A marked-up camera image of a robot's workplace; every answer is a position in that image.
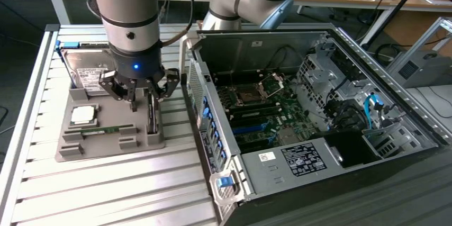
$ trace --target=screw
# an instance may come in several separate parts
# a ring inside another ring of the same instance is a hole
[[[128,32],[128,33],[125,34],[125,36],[127,36],[127,38],[129,38],[131,40],[135,39],[135,33],[132,33],[132,32]]]

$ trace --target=motherboard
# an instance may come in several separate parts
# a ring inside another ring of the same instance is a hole
[[[293,144],[319,132],[291,82],[271,73],[257,83],[219,86],[217,92],[243,153]]]

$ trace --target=hard drive label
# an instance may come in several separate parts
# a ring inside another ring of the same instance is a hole
[[[327,165],[312,143],[284,148],[281,152],[295,176],[300,177],[327,169]]]
[[[107,68],[79,68],[79,78],[87,92],[103,91],[104,89],[99,85],[99,77]]]

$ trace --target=gray floor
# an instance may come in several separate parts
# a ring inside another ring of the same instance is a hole
[[[57,23],[57,17],[53,12],[51,0],[0,0],[4,2],[21,16],[24,16],[37,27],[45,28],[47,24]],[[87,9],[85,0],[65,0],[68,13],[73,24],[100,24],[100,21]],[[201,20],[208,10],[208,3],[196,3],[195,19]],[[347,21],[335,21],[329,19],[332,11],[328,8],[307,7],[303,11],[303,16],[296,14],[296,7],[285,22],[332,22],[345,31],[356,36],[363,24],[357,21],[356,15],[360,10],[348,10]],[[169,6],[168,17],[163,20],[168,23],[187,23],[189,20],[189,2],[172,1]],[[361,29],[361,34],[367,31],[365,25]],[[15,125],[19,110],[21,106],[23,96],[25,94],[28,78],[32,71],[37,47],[7,39],[1,34],[12,38],[29,41],[40,44],[43,32],[33,28],[15,13],[0,5],[0,105],[9,109],[7,119],[0,126],[4,130]],[[392,42],[387,35],[381,35],[375,45],[383,42]],[[0,151],[7,151],[12,131],[0,134]]]

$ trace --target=robotic arm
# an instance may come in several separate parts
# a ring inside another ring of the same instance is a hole
[[[179,70],[161,66],[157,0],[96,0],[107,30],[115,70],[100,76],[100,85],[116,100],[135,109],[135,90],[149,89],[156,100],[176,89]],[[275,29],[287,17],[293,0],[211,0],[204,30],[239,29],[241,17],[264,29]],[[165,77],[165,84],[159,81]]]
[[[260,25],[261,29],[275,29],[293,5],[293,0],[211,0],[209,12],[203,30],[240,29],[241,18]]]
[[[119,101],[133,102],[137,88],[149,89],[157,100],[169,97],[179,72],[161,66],[159,0],[96,1],[116,64],[115,71],[101,74],[100,85]],[[164,77],[167,83],[160,87]]]

